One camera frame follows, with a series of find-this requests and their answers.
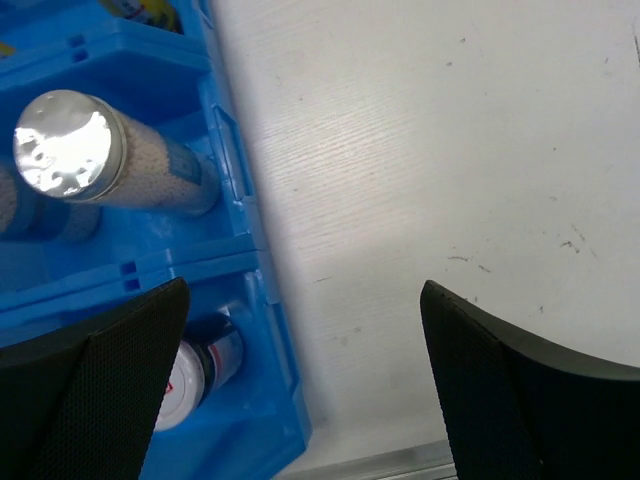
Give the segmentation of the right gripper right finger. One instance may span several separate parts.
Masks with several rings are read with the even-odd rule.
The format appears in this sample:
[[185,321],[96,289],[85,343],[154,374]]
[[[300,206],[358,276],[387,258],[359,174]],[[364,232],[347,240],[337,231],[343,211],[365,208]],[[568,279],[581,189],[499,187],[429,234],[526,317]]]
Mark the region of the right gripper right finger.
[[546,340],[432,280],[420,313],[458,478],[638,478],[638,368]]

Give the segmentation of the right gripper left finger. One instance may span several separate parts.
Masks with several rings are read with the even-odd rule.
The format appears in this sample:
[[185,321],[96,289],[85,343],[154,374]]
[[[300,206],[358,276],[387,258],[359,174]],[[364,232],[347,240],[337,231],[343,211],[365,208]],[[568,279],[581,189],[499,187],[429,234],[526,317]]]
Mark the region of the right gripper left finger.
[[177,278],[2,347],[2,478],[138,478],[189,306]]

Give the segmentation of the short spice jar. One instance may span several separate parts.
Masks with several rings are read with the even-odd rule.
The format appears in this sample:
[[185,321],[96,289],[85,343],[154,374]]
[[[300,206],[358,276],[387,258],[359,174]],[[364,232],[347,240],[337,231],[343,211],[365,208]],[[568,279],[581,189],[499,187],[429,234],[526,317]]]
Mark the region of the short spice jar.
[[244,343],[230,317],[216,312],[190,322],[176,353],[154,430],[178,426],[240,370]]

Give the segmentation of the tall silver-capped shaker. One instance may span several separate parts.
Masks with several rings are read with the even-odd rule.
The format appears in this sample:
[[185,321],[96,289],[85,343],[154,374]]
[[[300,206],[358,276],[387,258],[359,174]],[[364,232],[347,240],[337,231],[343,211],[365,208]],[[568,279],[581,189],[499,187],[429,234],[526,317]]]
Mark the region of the tall silver-capped shaker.
[[13,167],[1,166],[1,240],[82,242],[96,231],[101,208],[37,193]]
[[204,155],[74,90],[46,92],[25,107],[13,155],[30,187],[69,203],[200,216],[219,196]]

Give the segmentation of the blue near storage bin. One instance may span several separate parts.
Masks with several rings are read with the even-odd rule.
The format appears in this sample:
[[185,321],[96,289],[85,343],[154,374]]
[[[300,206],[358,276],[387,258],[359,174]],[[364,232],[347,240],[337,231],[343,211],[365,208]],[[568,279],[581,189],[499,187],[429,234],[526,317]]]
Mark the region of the blue near storage bin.
[[175,277],[191,290],[189,323],[215,313],[240,333],[236,375],[179,426],[153,435],[143,479],[271,479],[305,450],[312,427],[295,350],[269,254],[126,262],[46,281],[40,262],[1,270],[1,334],[53,329],[121,303]]

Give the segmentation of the blue storage bin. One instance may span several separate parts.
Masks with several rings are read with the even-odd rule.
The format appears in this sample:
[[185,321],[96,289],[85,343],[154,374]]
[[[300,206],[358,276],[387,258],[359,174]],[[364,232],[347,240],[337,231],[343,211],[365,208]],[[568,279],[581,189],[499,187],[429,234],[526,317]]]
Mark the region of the blue storage bin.
[[60,88],[96,95],[206,155],[220,176],[221,197],[196,218],[109,209],[96,233],[75,245],[3,243],[3,309],[117,280],[132,285],[144,271],[263,246],[251,171],[211,30],[189,37],[109,20],[4,59],[3,158],[10,155],[13,128],[25,105]]
[[1,334],[53,329],[121,303],[175,277],[191,290],[189,323],[215,313],[240,333],[236,375],[179,426],[153,435],[143,479],[271,479],[305,450],[312,427],[295,350],[269,254],[126,262],[46,281],[40,262],[1,270]]
[[[178,11],[184,33],[193,36],[200,21],[210,26],[208,1],[169,1]],[[3,1],[1,56],[49,45],[69,36],[77,46],[86,31],[111,22],[127,21],[111,15],[99,1]]]

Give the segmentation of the blue middle storage bin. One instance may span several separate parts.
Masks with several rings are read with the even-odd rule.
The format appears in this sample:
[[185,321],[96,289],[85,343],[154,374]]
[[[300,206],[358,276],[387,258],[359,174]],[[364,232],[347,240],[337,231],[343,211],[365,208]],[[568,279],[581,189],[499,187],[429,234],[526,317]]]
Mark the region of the blue middle storage bin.
[[25,105],[60,88],[96,95],[206,155],[220,176],[221,197],[196,218],[109,209],[96,233],[75,245],[3,243],[3,309],[117,280],[132,285],[144,271],[263,246],[251,171],[211,30],[189,37],[109,20],[4,59],[3,158],[10,155],[13,128]]

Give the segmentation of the blue far storage bin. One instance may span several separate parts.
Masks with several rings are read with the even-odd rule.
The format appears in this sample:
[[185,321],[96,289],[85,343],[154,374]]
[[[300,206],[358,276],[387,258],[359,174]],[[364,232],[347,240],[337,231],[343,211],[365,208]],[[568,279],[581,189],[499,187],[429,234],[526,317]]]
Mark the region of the blue far storage bin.
[[[210,26],[208,1],[169,1],[178,11],[184,33],[193,36],[200,21]],[[49,45],[69,36],[77,46],[86,31],[111,22],[127,21],[111,15],[99,1],[3,1],[1,56]]]

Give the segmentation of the front aluminium frame rail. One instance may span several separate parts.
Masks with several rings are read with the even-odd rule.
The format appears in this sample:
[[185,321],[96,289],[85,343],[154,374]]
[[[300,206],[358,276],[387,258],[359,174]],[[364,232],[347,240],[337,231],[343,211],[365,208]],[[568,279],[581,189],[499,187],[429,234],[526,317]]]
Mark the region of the front aluminium frame rail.
[[287,473],[277,479],[457,479],[446,442],[397,450],[339,464]]

